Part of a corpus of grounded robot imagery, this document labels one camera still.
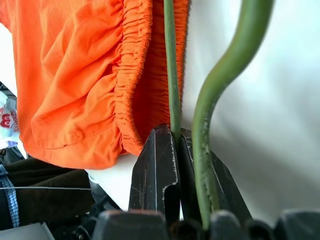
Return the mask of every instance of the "gathered fabric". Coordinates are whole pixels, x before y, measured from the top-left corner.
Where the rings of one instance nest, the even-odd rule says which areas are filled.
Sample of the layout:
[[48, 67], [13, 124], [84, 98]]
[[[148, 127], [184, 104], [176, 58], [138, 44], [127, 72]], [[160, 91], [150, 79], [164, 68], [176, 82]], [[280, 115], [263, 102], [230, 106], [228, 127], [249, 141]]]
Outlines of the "gathered fabric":
[[[170, 122], [164, 0], [1, 0], [12, 33], [20, 139], [64, 168], [138, 155]], [[174, 0], [182, 96], [189, 0]]]

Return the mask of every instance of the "dark brown fabric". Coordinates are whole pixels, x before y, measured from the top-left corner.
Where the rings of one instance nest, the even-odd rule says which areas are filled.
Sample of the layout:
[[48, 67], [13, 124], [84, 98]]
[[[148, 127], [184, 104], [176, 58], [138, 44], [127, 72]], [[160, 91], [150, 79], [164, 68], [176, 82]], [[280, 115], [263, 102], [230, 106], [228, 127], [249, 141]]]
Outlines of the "dark brown fabric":
[[[5, 166], [15, 187], [90, 189], [84, 170], [61, 168], [34, 158]], [[82, 215], [94, 204], [90, 190], [17, 189], [20, 225], [55, 222]]]

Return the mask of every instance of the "plaid fabric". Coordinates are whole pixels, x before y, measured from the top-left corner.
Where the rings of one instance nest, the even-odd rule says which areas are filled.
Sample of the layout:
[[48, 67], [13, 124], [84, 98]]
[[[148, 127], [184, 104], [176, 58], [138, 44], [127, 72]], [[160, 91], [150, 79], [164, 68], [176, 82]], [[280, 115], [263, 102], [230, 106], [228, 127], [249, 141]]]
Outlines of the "plaid fabric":
[[[14, 185], [7, 177], [7, 170], [5, 167], [0, 164], [0, 182], [2, 183], [3, 188], [13, 188]], [[17, 202], [17, 196], [16, 196], [16, 190], [15, 189], [5, 189], [4, 190], [6, 199], [8, 201], [9, 211], [11, 215], [12, 220], [12, 226], [14, 228], [19, 227], [19, 210], [18, 210], [18, 202]]]

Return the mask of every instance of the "orange fabric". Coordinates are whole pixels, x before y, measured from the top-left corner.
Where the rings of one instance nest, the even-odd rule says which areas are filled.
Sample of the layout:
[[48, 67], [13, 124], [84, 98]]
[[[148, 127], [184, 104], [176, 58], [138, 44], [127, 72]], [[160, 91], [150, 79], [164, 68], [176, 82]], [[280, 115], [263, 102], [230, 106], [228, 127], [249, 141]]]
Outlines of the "orange fabric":
[[[0, 0], [20, 138], [35, 158], [102, 169], [169, 123], [164, 0]], [[189, 0], [175, 0], [182, 95]]]

